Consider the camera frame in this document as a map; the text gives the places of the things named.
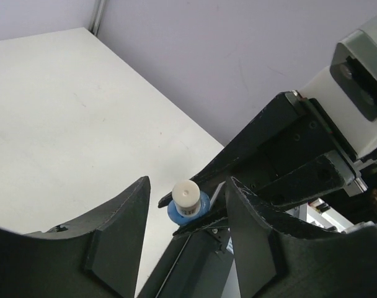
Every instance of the bottle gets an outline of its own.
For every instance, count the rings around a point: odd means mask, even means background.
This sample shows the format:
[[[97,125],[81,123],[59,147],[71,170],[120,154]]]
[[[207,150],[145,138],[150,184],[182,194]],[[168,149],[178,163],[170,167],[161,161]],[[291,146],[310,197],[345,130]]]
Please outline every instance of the bottle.
[[[172,190],[172,201],[168,205],[169,218],[178,225],[185,225],[210,210],[209,196],[200,191],[191,180],[182,180]]]

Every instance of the white tabletop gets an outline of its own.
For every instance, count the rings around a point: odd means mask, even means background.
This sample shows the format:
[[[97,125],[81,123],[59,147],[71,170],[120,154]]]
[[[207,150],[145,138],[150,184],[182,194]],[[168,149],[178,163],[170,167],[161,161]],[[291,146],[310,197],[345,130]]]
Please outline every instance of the white tabletop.
[[[221,149],[86,29],[0,42],[0,226],[46,231],[147,175],[136,293],[177,228],[158,200]]]

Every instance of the blue bottle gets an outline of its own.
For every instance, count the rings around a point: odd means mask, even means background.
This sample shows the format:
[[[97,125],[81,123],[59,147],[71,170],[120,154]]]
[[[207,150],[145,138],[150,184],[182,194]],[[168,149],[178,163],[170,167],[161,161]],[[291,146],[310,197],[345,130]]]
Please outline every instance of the blue bottle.
[[[178,182],[172,190],[172,198],[168,205],[168,216],[178,225],[186,225],[210,209],[209,196],[191,180]]]

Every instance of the white table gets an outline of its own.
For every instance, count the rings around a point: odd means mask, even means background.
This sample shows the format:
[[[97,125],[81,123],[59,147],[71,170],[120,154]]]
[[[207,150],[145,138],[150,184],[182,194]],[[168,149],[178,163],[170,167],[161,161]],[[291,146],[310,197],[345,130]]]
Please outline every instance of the white table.
[[[86,29],[0,42],[0,227],[46,231],[148,175],[136,293],[177,228],[158,200],[221,149]]]

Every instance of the gray wall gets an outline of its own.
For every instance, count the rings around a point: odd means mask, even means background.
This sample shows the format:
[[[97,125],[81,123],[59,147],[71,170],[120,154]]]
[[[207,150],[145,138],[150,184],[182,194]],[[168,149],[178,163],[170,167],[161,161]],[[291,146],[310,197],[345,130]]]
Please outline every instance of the gray wall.
[[[376,14],[377,0],[109,0],[99,38],[226,144]]]
[[[95,0],[0,0],[0,40],[88,28]]]

